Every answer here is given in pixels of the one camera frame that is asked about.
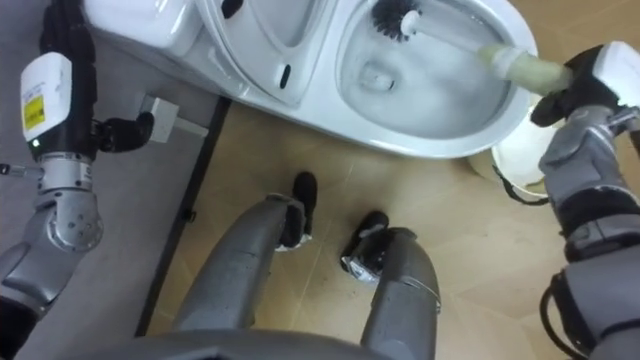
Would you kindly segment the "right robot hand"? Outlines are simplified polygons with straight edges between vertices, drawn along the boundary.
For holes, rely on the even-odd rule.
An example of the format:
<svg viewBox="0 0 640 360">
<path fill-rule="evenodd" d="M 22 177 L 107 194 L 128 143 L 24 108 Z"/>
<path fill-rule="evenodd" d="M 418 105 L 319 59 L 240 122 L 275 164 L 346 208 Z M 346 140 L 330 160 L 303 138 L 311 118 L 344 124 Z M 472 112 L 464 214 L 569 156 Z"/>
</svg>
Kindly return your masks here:
<svg viewBox="0 0 640 360">
<path fill-rule="evenodd" d="M 587 49 L 567 61 L 569 85 L 544 96 L 535 106 L 531 122 L 549 127 L 584 106 L 618 111 L 639 105 L 639 51 L 624 41 Z"/>
</svg>

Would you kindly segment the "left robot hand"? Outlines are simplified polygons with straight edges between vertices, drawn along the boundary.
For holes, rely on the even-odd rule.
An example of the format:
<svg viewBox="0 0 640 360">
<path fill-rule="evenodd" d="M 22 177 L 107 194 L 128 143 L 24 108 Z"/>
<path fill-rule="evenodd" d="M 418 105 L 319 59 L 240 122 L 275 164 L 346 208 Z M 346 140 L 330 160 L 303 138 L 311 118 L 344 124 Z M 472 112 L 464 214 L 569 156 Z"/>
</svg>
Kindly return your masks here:
<svg viewBox="0 0 640 360">
<path fill-rule="evenodd" d="M 53 0 L 44 10 L 39 61 L 53 83 L 23 105 L 23 134 L 32 158 L 70 153 L 91 161 L 98 152 L 123 153 L 146 145 L 154 116 L 94 118 L 98 100 L 96 50 L 78 0 Z"/>
</svg>

